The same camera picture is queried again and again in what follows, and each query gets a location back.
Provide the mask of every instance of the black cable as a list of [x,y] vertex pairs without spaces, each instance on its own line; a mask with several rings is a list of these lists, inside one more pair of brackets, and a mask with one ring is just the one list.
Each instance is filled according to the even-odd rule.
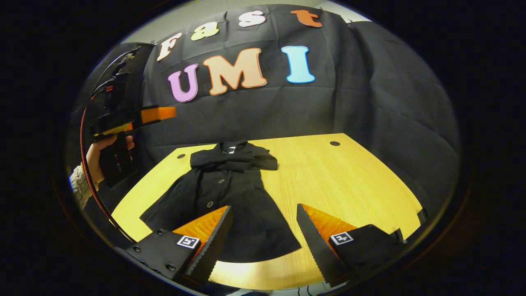
[[95,95],[99,94],[100,92],[103,92],[104,90],[99,90],[99,88],[105,86],[108,82],[111,82],[111,81],[113,81],[113,78],[110,78],[109,80],[105,81],[103,84],[99,85],[99,86],[93,91],[92,96],[95,96]]
[[88,182],[88,186],[89,186],[89,189],[91,190],[92,192],[92,195],[93,195],[93,199],[95,200],[95,202],[97,202],[100,210],[102,211],[102,213],[108,218],[108,220],[110,221],[111,224],[113,224],[113,226],[115,228],[117,228],[123,235],[124,237],[126,237],[129,241],[131,241],[132,243],[137,243],[129,234],[127,234],[124,229],[122,229],[120,227],[120,225],[117,223],[117,221],[115,221],[115,219],[113,219],[112,215],[110,214],[110,212],[108,211],[107,207],[103,204],[102,200],[100,199],[100,197],[98,196],[97,194],[97,190],[94,189],[94,184],[93,184],[93,180],[92,180],[92,177],[91,177],[91,174],[89,172],[89,168],[88,168],[88,165],[87,165],[87,160],[86,160],[86,156],[84,155],[84,147],[83,147],[83,129],[84,129],[84,117],[86,115],[86,109],[87,109],[87,106],[86,108],[84,108],[84,113],[82,114],[82,119],[80,121],[80,156],[82,158],[82,168],[84,170],[84,174],[86,176],[86,181]]
[[100,75],[99,79],[97,80],[97,83],[95,83],[95,89],[92,91],[92,96],[93,96],[93,93],[95,93],[95,90],[98,88],[98,84],[100,82],[100,80],[102,79],[102,77],[104,76],[104,74],[106,74],[106,72],[108,71],[108,69],[113,65],[115,64],[115,62],[120,59],[121,57],[127,55],[127,54],[130,54],[130,53],[136,53],[138,50],[139,50],[140,46],[133,49],[133,50],[130,50],[130,51],[127,51],[125,53],[123,53],[122,55],[118,56],[116,59],[113,60],[113,62],[111,62],[107,67],[106,69],[104,69],[104,72],[102,72],[102,74]]
[[104,92],[104,89],[99,90],[99,91],[96,92],[93,96],[96,97],[96,96],[98,96],[99,94],[101,94],[101,93],[103,93],[103,92]]

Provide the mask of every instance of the yellow table surface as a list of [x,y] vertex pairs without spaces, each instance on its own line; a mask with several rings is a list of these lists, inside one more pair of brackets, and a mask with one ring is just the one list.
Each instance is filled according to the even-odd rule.
[[[337,141],[339,146],[329,144]],[[272,196],[301,249],[268,261],[218,261],[209,280],[254,290],[288,289],[323,281],[296,222],[297,204],[303,203],[356,227],[374,224],[387,233],[397,228],[407,238],[419,226],[422,206],[407,186],[381,161],[345,134],[325,134],[250,143],[270,150],[277,171],[261,170],[265,190]],[[151,233],[140,220],[172,183],[190,170],[190,155],[214,145],[174,150],[123,198],[112,213],[136,241]]]

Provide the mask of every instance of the black backdrop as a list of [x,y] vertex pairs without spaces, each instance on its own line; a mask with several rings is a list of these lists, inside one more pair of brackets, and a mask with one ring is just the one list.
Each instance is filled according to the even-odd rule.
[[[44,2],[7,4],[4,11],[12,19],[3,18],[9,21],[5,48],[12,63],[6,69],[15,77],[3,109],[12,127],[7,128],[5,150],[12,160],[6,164],[11,173],[5,190],[8,294],[174,294],[112,254],[72,204],[64,205],[70,215],[63,212],[54,193],[54,188],[68,186],[60,143],[72,97],[108,48],[172,4],[156,9],[151,9],[153,3],[133,1],[106,1],[105,9],[62,1],[54,2],[53,9]],[[431,65],[452,95],[462,135],[468,147],[477,148],[479,160],[471,189],[477,200],[463,212],[458,235],[446,235],[441,248],[424,257],[425,264],[376,285],[375,291],[518,294],[520,273],[513,266],[520,266],[522,256],[513,242],[519,191],[511,162],[519,165],[522,159],[514,149],[521,143],[516,135],[522,104],[517,100],[518,76],[510,71],[520,59],[519,47],[510,45],[518,45],[520,34],[514,29],[521,28],[516,14],[521,9],[507,2],[352,4],[411,44]],[[31,85],[17,79],[27,77],[28,69]],[[49,171],[59,178],[50,178]],[[68,218],[90,239],[79,235]]]
[[[291,13],[299,9],[318,15],[323,26],[299,22]],[[264,13],[264,23],[238,25],[239,15],[255,10]],[[218,22],[219,32],[192,41],[193,30],[208,22]],[[157,61],[160,44],[179,32],[183,35],[170,54]],[[146,170],[188,144],[346,133],[393,170],[429,214],[440,209],[456,184],[461,147],[450,99],[422,58],[378,24],[348,25],[339,15],[312,7],[260,5],[174,28],[158,44],[144,72],[143,105],[175,106],[177,117],[138,132]],[[313,82],[286,81],[289,63],[281,48],[298,45],[309,48]],[[241,50],[254,47],[261,49],[267,84],[210,95],[203,60],[221,55],[233,65]],[[191,64],[198,64],[197,95],[176,102],[168,76]],[[187,90],[187,75],[180,80]]]

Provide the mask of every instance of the coat sleeve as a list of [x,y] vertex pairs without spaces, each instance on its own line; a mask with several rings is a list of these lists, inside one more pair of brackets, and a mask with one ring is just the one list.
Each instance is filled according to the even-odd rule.
[[192,169],[179,177],[140,219],[152,231],[172,231],[197,218],[196,190],[199,172]]
[[252,159],[252,163],[262,169],[262,170],[270,170],[275,171],[278,169],[278,160],[270,155],[270,150],[267,150],[263,147],[254,146],[254,158]]

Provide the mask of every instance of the black fabric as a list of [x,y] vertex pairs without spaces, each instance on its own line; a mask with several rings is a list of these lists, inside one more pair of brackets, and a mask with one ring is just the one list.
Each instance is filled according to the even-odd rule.
[[[104,205],[107,206],[111,211],[115,208],[118,201],[121,198],[115,200],[109,200],[108,197],[103,201]],[[97,202],[93,197],[90,197],[84,207],[84,213],[89,215],[89,219],[93,223],[94,229],[103,233],[106,239],[113,245],[122,249],[126,249],[131,246],[132,242],[127,239],[119,229],[115,228],[113,224],[108,220],[108,217],[100,210]]]
[[203,285],[196,288],[196,291],[199,293],[214,296],[227,296],[239,290],[240,288],[230,287],[214,282],[206,282]]
[[261,181],[259,169],[278,169],[267,149],[247,141],[219,142],[212,150],[193,153],[190,166],[140,216],[152,231],[176,229],[230,205],[234,222],[220,261],[259,262],[301,247]]
[[[307,9],[319,16],[323,27],[314,28],[298,21],[291,11]],[[260,10],[267,20],[241,27],[241,14]],[[219,32],[198,41],[190,40],[194,29],[206,22],[218,22]],[[149,156],[160,162],[183,144],[217,143],[237,139],[269,139],[342,132],[360,142],[367,141],[368,81],[356,39],[343,19],[334,13],[299,5],[257,5],[221,12],[196,20],[184,28],[174,28],[166,39],[182,32],[170,54],[157,61],[160,46],[152,51],[144,72],[143,104],[176,106],[177,117],[142,131]],[[311,83],[289,83],[289,62],[284,46],[306,46]],[[210,95],[210,74],[203,60],[221,55],[234,64],[241,50],[260,48],[262,87],[228,88]],[[175,101],[168,76],[190,64],[196,70],[198,92],[187,103]],[[183,91],[189,88],[182,72]]]
[[264,293],[264,292],[256,292],[256,291],[250,291],[246,294],[243,294],[241,296],[267,296],[269,295],[268,293]]
[[373,22],[349,27],[368,65],[371,117],[365,147],[432,215],[459,175],[460,136],[451,102],[433,71],[402,40]]
[[[317,14],[323,27],[300,23],[290,13],[294,9]],[[237,17],[255,10],[267,20],[240,27]],[[219,33],[190,40],[197,26],[211,21],[219,23]],[[143,104],[177,107],[176,118],[139,131],[150,167],[184,145],[346,133],[387,165],[430,215],[454,189],[461,147],[446,91],[417,53],[379,25],[348,25],[339,15],[312,7],[259,5],[174,28],[174,34],[179,32],[183,36],[170,55],[156,61],[156,46],[144,72]],[[289,65],[280,49],[289,45],[309,48],[314,82],[286,81]],[[210,76],[203,60],[222,55],[233,64],[239,51],[251,47],[261,49],[261,72],[268,83],[209,95]],[[197,96],[178,103],[167,77],[194,63]],[[181,84],[186,91],[184,72]]]

